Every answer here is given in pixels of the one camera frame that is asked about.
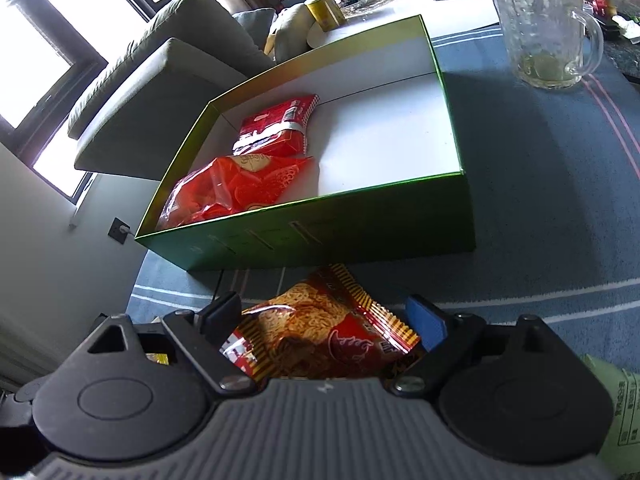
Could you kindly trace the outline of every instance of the glass pitcher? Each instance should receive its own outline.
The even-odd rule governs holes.
[[[598,67],[602,31],[582,0],[494,0],[511,67],[539,88],[565,88]],[[584,28],[591,51],[582,59]]]

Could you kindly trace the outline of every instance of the white table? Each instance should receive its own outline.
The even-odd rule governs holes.
[[[498,22],[492,0],[394,0],[365,16],[350,18],[346,25],[323,32],[317,23],[306,42],[311,48],[333,43],[363,30],[421,14],[432,38],[467,32]]]

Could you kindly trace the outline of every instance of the green plastic bag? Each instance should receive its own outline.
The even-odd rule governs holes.
[[[640,480],[640,374],[590,355],[582,360],[613,402],[613,423],[598,456],[621,480]]]

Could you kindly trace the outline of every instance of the ribbed plastic surface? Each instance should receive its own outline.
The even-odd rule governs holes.
[[[608,480],[596,457],[554,467],[492,460],[462,444],[423,400],[376,379],[272,380],[227,400],[185,447],[146,465],[98,469],[60,458],[42,480]]]

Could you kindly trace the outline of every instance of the open cardboard box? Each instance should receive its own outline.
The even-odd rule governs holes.
[[[319,105],[306,133],[315,167],[300,174],[284,203],[156,232],[174,185],[231,154],[245,117],[314,93]],[[211,101],[164,176],[136,240],[187,270],[472,250],[468,185],[422,18],[325,45]]]

